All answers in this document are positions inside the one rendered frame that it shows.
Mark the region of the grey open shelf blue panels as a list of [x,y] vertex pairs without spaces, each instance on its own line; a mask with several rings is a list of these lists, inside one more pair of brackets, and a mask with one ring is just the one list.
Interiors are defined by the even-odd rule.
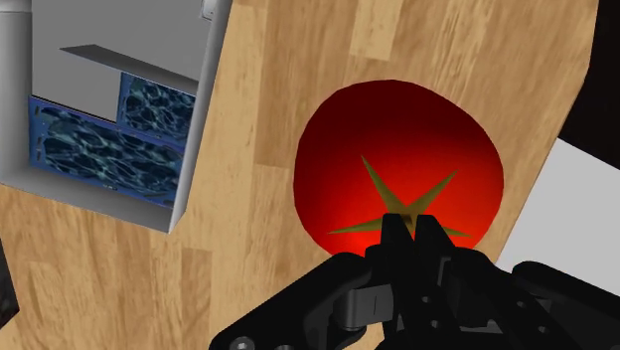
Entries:
[[[0,184],[171,232],[188,203],[233,0],[0,0]],[[123,74],[196,102],[176,193],[159,203],[36,166],[37,96],[118,128]]]

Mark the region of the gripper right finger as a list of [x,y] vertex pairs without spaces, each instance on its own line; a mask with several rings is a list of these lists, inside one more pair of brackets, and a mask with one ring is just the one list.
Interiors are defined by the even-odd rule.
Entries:
[[510,350],[620,350],[620,296],[540,262],[506,272],[455,247],[430,215],[417,217],[414,242],[463,331],[494,321]]

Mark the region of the red tomato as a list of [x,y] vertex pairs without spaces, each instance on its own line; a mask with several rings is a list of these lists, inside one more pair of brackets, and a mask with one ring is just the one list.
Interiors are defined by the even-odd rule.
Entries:
[[304,230],[331,255],[380,240],[385,213],[434,216],[473,248],[502,201],[499,153],[483,127],[438,93],[387,80],[343,87],[309,119],[293,176]]

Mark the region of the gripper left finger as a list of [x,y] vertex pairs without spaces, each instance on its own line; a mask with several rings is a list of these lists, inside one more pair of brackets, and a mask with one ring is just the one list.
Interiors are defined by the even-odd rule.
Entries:
[[375,350],[410,350],[394,297],[389,262],[411,240],[399,214],[383,216],[381,240],[363,258],[336,254],[220,331],[209,350],[344,350],[381,323]]

